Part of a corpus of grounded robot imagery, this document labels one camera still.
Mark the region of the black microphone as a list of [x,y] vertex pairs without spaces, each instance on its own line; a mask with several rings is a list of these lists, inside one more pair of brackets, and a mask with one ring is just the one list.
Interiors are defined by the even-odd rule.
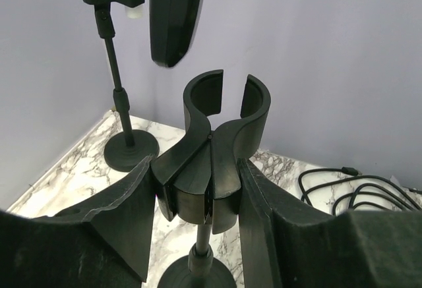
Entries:
[[160,67],[176,66],[195,35],[202,0],[149,0],[151,58]]

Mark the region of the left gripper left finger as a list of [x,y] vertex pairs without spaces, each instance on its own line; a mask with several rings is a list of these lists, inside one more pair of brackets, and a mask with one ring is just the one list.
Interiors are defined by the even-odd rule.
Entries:
[[151,160],[54,216],[1,212],[1,286],[140,287],[154,219]]

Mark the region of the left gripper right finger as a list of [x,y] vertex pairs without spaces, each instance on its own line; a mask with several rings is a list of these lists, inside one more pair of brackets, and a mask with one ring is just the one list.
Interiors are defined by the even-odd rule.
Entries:
[[421,213],[331,216],[267,179],[249,160],[239,232],[246,287],[420,287]]

